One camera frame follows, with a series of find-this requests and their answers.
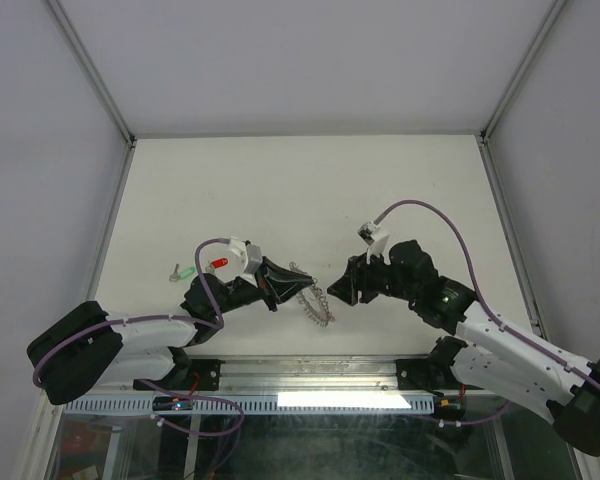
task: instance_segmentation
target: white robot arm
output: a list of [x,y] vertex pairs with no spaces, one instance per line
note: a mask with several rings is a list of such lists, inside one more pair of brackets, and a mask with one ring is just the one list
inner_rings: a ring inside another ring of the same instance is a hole
[[408,301],[427,324],[451,335],[433,349],[431,362],[449,369],[460,383],[528,408],[574,447],[600,455],[600,360],[593,363],[508,322],[486,304],[478,288],[438,275],[417,241],[394,245],[385,264],[388,232],[368,222],[358,234],[367,251],[349,259],[329,294],[349,305],[369,303],[378,295]]

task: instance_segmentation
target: small white object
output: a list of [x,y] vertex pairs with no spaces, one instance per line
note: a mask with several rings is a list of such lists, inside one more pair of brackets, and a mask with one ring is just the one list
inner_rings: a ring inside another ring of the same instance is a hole
[[241,273],[239,276],[253,286],[257,286],[253,275],[258,270],[258,267],[262,265],[262,251],[260,247],[231,237],[227,249],[235,255],[240,264]]
[[367,248],[367,263],[371,261],[373,255],[382,255],[389,241],[389,230],[373,222],[362,225],[358,229],[358,235],[369,245]]
[[79,472],[72,474],[71,478],[73,478],[73,480],[98,480],[100,476],[95,465],[91,465],[84,470],[80,470]]

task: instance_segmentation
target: purple cable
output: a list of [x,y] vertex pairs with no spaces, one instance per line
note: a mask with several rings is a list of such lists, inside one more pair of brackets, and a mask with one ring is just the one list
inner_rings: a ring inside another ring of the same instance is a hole
[[228,428],[227,430],[223,430],[221,432],[199,432],[196,430],[189,430],[188,428],[184,428],[184,427],[181,427],[180,425],[176,425],[175,423],[170,422],[169,420],[165,419],[164,417],[156,415],[156,417],[159,418],[160,421],[164,422],[166,425],[170,426],[171,428],[174,428],[181,432],[187,433],[189,435],[198,435],[200,437],[223,437],[225,435],[230,435],[233,432],[235,432],[236,430],[238,430],[240,428],[240,426],[242,425],[242,422],[244,422],[244,410],[242,410],[240,405],[238,405],[236,402],[232,402],[231,400],[227,400],[226,398],[205,397],[203,395],[182,395],[180,393],[172,392],[170,390],[166,390],[162,387],[159,387],[158,385],[153,383],[151,380],[140,379],[139,381],[144,383],[150,389],[155,390],[156,392],[164,393],[165,395],[168,395],[170,397],[186,398],[187,400],[194,400],[194,401],[202,400],[202,401],[207,401],[207,402],[223,403],[225,405],[229,405],[230,407],[235,409],[239,415],[238,421],[235,423],[235,425],[233,425],[231,428]]
[[[198,245],[198,248],[196,248],[196,252],[195,252],[195,256],[194,256],[196,269],[198,272],[202,272],[202,269],[200,268],[200,252],[207,245],[211,245],[214,243],[228,244],[229,239],[228,238],[212,238],[211,240],[207,240],[206,242],[202,242],[200,245]],[[207,322],[205,320],[200,320],[197,318],[187,317],[185,315],[172,315],[172,316],[145,315],[142,317],[130,318],[126,323],[133,324],[133,323],[149,322],[152,320],[167,320],[167,321],[168,320],[181,320],[183,322],[204,325],[209,328],[221,330],[222,328],[224,328],[224,318],[222,317],[222,312],[220,311],[220,306],[218,305],[218,302],[216,302],[216,299],[213,297],[213,293],[211,293],[211,289],[209,288],[209,284],[207,283],[207,280],[204,278],[204,275],[199,275],[198,278],[200,279],[202,288],[204,289],[205,293],[207,294],[207,297],[209,298],[209,302],[211,303],[211,306],[213,307],[213,310],[214,310],[216,316],[218,317],[218,324]],[[75,342],[76,340],[78,340],[82,337],[89,335],[90,333],[97,332],[98,330],[110,327],[112,325],[123,325],[124,323],[125,323],[124,320],[107,320],[107,321],[99,323],[97,325],[92,325],[91,327],[85,328],[84,330],[82,330],[74,335],[71,335],[69,338],[64,339],[58,345],[56,345],[51,350],[49,350],[40,359],[40,361],[36,364],[35,368],[33,369],[33,384],[38,388],[43,387],[42,382],[40,382],[40,373],[42,372],[42,369],[47,364],[47,362],[54,355],[56,355],[60,350],[62,350],[64,347],[66,347],[67,345],[70,345],[71,343]]]
[[[462,422],[458,422],[458,423],[451,421],[451,420],[442,420],[442,424],[450,425],[453,427],[455,427],[455,426],[468,427],[471,425],[480,425],[483,423],[488,423],[488,422],[491,422],[492,420],[500,418],[502,415],[504,415],[507,412],[507,410],[509,410],[511,405],[512,405],[512,403],[509,400],[507,400],[507,403],[505,403],[500,410],[498,410],[496,413],[489,415],[488,417],[479,418],[478,420],[466,420],[466,421],[462,421]],[[421,418],[422,420],[427,420],[429,422],[440,423],[440,419],[438,419],[438,418],[426,417],[423,415],[417,415],[417,418]]]
[[223,243],[223,244],[227,245],[227,244],[229,244],[229,242],[230,242],[230,240],[228,238],[212,238],[211,240],[207,240],[206,242],[202,242],[200,245],[198,245],[198,248],[196,248],[196,253],[194,256],[194,261],[196,264],[196,271],[199,272],[198,278],[200,279],[200,283],[202,284],[204,293],[207,294],[207,298],[209,299],[209,302],[211,303],[211,306],[213,307],[213,311],[216,313],[216,316],[218,317],[218,326],[215,327],[218,330],[224,328],[224,317],[222,316],[222,312],[220,311],[220,306],[218,305],[218,302],[216,302],[216,299],[213,296],[213,293],[211,292],[211,288],[209,288],[207,279],[204,278],[204,274],[202,273],[202,266],[200,264],[200,252],[207,245],[212,245],[214,243]]
[[[449,217],[447,217],[444,213],[442,213],[440,210],[438,210],[433,205],[423,202],[421,200],[401,200],[399,202],[394,203],[389,208],[387,208],[384,212],[382,212],[380,214],[380,216],[378,216],[378,218],[376,218],[375,223],[379,224],[382,220],[384,220],[386,218],[387,215],[389,215],[389,213],[391,213],[393,210],[395,210],[396,208],[398,208],[401,205],[419,205],[428,210],[431,210],[432,212],[437,214],[440,218],[442,218],[442,220],[444,220],[444,222],[449,226],[449,228],[451,228],[451,230],[453,230],[453,233],[455,234],[456,238],[458,239],[458,243],[460,243],[460,248],[462,248],[462,252],[464,253],[464,258],[465,258],[465,261],[467,262],[467,268],[469,269],[469,277],[471,278],[471,283],[473,284],[473,289],[476,292],[476,297],[478,298],[480,305],[482,305],[482,308],[487,313],[487,315],[489,316],[491,321],[493,321],[493,323],[495,323],[498,327],[501,327],[504,331],[506,331],[509,334],[516,337],[521,342],[527,344],[531,348],[539,351],[540,353],[544,354],[545,356],[547,356],[554,362],[558,363],[560,366],[565,368],[565,370],[569,369],[569,364],[566,360],[562,359],[559,355],[556,355],[555,353],[548,350],[544,346],[534,342],[532,339],[527,338],[524,335],[515,331],[514,329],[510,328],[504,321],[502,321],[500,318],[498,318],[498,316],[494,313],[493,310],[491,310],[491,308],[487,304],[487,301],[484,298],[484,295],[482,295],[482,291],[480,290],[480,287],[478,285],[478,279],[476,278],[476,272],[473,268],[473,261],[471,260],[471,255],[469,254],[469,249],[467,248],[467,244],[465,243],[464,239],[462,238],[462,235],[460,235],[460,231],[458,230],[458,228],[454,225],[454,223],[451,221],[451,219]],[[578,369],[576,367],[572,367],[571,371],[573,371],[573,373],[575,373],[578,377],[580,377],[585,382],[588,382],[590,385],[592,385],[594,388],[596,388],[600,392],[600,383],[599,382],[597,382],[593,378],[590,378],[587,374],[585,374],[583,371],[581,371],[580,369]]]

